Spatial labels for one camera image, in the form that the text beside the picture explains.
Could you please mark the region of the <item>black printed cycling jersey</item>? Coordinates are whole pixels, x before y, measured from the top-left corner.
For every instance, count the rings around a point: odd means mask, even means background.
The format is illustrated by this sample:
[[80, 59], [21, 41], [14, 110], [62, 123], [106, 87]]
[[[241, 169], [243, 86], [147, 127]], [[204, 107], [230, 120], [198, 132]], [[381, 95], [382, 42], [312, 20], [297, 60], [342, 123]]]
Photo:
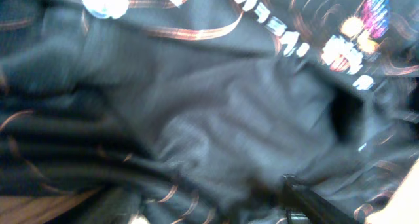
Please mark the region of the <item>black printed cycling jersey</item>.
[[418, 0], [1, 0], [2, 223], [418, 222]]

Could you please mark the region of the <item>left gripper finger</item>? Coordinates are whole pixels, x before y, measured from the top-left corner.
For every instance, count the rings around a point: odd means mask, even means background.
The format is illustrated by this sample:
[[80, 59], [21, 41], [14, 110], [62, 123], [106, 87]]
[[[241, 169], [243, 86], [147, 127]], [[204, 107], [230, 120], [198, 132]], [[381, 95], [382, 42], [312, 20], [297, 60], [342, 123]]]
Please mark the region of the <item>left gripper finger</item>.
[[284, 174], [283, 195], [288, 223], [360, 224], [329, 201], [303, 185], [291, 174]]

